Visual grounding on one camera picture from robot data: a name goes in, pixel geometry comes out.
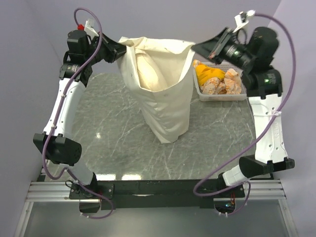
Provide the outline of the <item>cream rectangular pillow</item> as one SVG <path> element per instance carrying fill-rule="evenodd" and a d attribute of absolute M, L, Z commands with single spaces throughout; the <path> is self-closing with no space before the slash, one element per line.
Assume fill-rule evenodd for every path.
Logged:
<path fill-rule="evenodd" d="M 135 58 L 140 86 L 159 92 L 168 89 L 167 82 L 155 61 L 143 50 L 135 49 Z"/>

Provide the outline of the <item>cream satin pillowcase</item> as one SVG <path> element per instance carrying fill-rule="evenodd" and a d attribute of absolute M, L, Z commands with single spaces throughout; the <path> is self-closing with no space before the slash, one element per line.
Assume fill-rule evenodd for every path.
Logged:
<path fill-rule="evenodd" d="M 175 142 L 188 131 L 193 78 L 189 73 L 193 42 L 179 39 L 121 37 L 126 53 L 117 60 L 126 88 L 138 102 L 145 122 L 162 144 Z M 166 88 L 154 92 L 140 85 L 137 56 L 148 56 Z"/>

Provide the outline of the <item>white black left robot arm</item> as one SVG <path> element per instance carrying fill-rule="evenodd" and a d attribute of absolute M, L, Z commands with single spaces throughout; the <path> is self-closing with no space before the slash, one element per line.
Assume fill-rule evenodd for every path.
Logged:
<path fill-rule="evenodd" d="M 84 198 L 94 198 L 100 192 L 98 181 L 85 164 L 80 162 L 82 146 L 72 140 L 72 126 L 77 106 L 92 74 L 92 66 L 104 60 L 113 63 L 126 53 L 126 46 L 103 33 L 74 30 L 68 33 L 59 74 L 59 89 L 50 119 L 42 133 L 36 133 L 33 143 L 42 154 L 42 166 L 47 161 L 62 166 L 74 182 L 71 189 Z"/>

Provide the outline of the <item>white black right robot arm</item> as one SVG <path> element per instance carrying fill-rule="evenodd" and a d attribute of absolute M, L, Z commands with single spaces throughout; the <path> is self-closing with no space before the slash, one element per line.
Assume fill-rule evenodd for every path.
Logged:
<path fill-rule="evenodd" d="M 288 157 L 282 135 L 282 79 L 271 65 L 279 46 L 277 33 L 267 27 L 257 27 L 247 44 L 238 43 L 236 36 L 225 28 L 216 37 L 192 47 L 195 53 L 212 63 L 227 61 L 242 70 L 241 82 L 254 119 L 255 154 L 238 155 L 238 165 L 219 174 L 217 193 L 222 197 L 228 197 L 235 185 L 250 178 L 295 166 L 295 161 Z"/>

